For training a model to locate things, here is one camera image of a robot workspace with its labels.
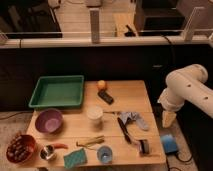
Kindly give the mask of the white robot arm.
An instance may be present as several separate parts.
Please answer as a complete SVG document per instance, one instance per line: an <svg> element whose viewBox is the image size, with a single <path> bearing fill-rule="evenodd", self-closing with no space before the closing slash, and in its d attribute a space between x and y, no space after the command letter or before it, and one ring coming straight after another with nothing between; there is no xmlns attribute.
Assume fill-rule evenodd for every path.
<svg viewBox="0 0 213 171"><path fill-rule="evenodd" d="M158 98L163 107L162 126L168 128L176 119L186 101L201 109L213 118L213 89L205 82L208 79L206 68L200 64L192 64L170 72L165 79L166 88Z"/></svg>

